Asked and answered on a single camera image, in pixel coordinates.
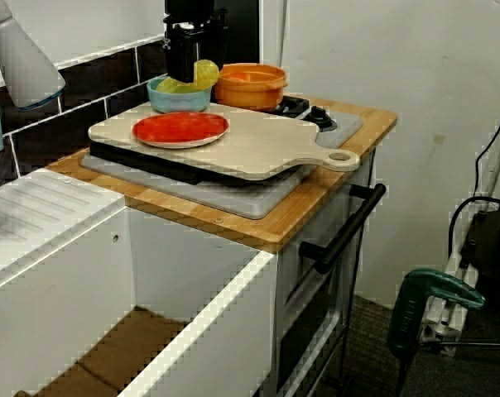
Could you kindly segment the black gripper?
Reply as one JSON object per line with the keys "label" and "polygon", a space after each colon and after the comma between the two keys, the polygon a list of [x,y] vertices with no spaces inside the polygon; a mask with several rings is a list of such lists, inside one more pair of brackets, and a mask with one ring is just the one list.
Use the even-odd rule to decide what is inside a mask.
{"label": "black gripper", "polygon": [[200,60],[223,66],[228,47],[228,10],[216,8],[214,0],[165,0],[167,73],[175,80],[192,83],[195,78],[195,44],[200,42]]}

